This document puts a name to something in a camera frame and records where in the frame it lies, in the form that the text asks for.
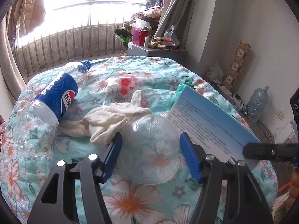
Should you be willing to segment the person's right hand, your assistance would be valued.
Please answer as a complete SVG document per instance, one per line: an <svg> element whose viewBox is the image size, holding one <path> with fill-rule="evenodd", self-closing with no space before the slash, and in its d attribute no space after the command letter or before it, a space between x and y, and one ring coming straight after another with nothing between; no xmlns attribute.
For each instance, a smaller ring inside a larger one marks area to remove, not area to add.
<svg viewBox="0 0 299 224"><path fill-rule="evenodd" d="M286 211L289 211L289 209L292 207L294 202L296 201L298 194L299 194L299 172L298 167L295 168L292 172L291 176L292 186L289 189L289 197L286 201Z"/></svg>

